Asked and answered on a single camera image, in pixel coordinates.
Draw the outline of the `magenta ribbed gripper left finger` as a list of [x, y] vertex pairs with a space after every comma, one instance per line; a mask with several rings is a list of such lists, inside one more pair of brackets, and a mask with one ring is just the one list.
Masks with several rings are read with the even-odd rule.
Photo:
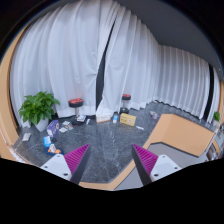
[[65, 155], [54, 155], [41, 168], [72, 183], [79, 184], [90, 153], [91, 147], [86, 144]]

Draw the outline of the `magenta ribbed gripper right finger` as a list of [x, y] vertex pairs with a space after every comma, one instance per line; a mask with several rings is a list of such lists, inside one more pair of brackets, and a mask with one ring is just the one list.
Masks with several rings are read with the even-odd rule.
[[181, 170], [181, 167], [167, 155], [157, 156], [136, 144], [132, 145], [132, 157], [143, 185], [148, 185]]

